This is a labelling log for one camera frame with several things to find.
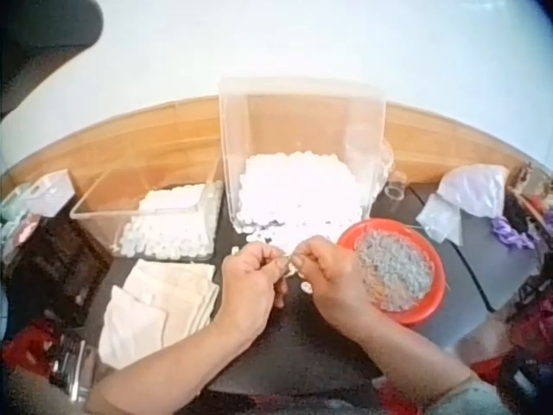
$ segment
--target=table surface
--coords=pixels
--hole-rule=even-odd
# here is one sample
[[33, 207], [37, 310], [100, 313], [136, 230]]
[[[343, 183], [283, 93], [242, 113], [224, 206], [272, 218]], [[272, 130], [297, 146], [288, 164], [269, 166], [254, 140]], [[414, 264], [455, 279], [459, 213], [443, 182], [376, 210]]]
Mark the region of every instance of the table surface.
[[[413, 191], [426, 202], [437, 183], [417, 183]], [[499, 310], [531, 275], [537, 273], [535, 251], [509, 249], [491, 234], [491, 220], [461, 212], [463, 244], [459, 252], [481, 287], [490, 311]]]
[[[395, 207], [378, 198], [372, 216], [389, 217], [415, 225], [422, 203], [407, 189]], [[219, 218], [213, 281], [221, 283], [220, 263], [233, 246], [245, 244], [245, 236], [234, 232], [223, 206]], [[486, 308], [459, 255], [450, 245], [436, 245], [447, 274], [440, 308], [414, 330], [442, 347], [452, 346], [486, 318]], [[86, 339], [98, 344], [103, 314], [111, 286], [122, 285], [135, 260], [116, 259], [99, 288], [86, 323]], [[275, 310], [267, 329], [250, 349], [239, 356], [209, 385], [214, 391], [242, 394], [320, 393], [363, 386], [380, 375], [379, 370], [354, 343], [329, 327], [315, 309], [311, 297], [300, 290], [298, 277], [289, 279], [289, 294], [283, 310]], [[216, 313], [219, 299], [215, 304]]]

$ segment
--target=white beads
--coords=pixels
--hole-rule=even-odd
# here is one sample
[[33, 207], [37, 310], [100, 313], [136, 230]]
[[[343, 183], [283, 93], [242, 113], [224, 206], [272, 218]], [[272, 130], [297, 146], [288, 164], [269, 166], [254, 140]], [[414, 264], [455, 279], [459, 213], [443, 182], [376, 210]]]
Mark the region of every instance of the white beads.
[[302, 283], [300, 284], [300, 288], [306, 294], [313, 294], [313, 287], [307, 281], [302, 281]]
[[[201, 203], [204, 189], [211, 197]], [[211, 254], [222, 194], [222, 182], [150, 190], [123, 227], [119, 253], [170, 260]]]
[[358, 183], [336, 155], [310, 151], [260, 154], [246, 160], [237, 219], [249, 242], [260, 240], [291, 253], [321, 234], [336, 241], [362, 216]]

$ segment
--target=sleeve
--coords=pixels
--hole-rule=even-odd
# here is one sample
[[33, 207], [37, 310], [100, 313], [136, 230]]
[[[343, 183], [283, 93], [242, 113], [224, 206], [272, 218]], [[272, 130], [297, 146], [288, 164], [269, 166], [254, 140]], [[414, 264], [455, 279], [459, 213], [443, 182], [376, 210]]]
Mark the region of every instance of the sleeve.
[[499, 399], [495, 388], [481, 380], [469, 380], [459, 385], [429, 406], [425, 415], [475, 414], [511, 415]]

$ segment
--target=clear plastic bag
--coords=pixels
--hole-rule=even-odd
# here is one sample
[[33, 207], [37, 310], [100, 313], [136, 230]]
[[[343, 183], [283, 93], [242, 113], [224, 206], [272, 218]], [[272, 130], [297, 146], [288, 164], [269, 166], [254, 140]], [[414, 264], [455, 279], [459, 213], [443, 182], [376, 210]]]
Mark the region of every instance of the clear plastic bag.
[[461, 166], [442, 178], [437, 193], [469, 214], [495, 218], [503, 213], [507, 174], [503, 166]]
[[423, 227], [424, 232], [439, 244], [445, 239], [458, 246], [463, 243], [461, 211], [436, 193], [430, 195], [416, 221]]

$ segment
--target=orange bowl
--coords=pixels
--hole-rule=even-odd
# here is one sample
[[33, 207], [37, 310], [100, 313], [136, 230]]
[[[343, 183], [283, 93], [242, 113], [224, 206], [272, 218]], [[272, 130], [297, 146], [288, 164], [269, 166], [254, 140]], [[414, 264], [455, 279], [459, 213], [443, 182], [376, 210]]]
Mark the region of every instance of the orange bowl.
[[434, 280], [430, 291], [421, 301], [406, 311], [383, 312], [401, 324], [411, 325], [428, 318], [440, 305], [446, 288], [446, 276], [440, 256], [434, 247], [419, 232], [409, 229], [404, 224], [389, 219], [367, 219], [349, 227], [338, 239], [338, 245], [354, 250], [357, 241], [370, 230], [396, 233], [418, 247], [434, 266]]

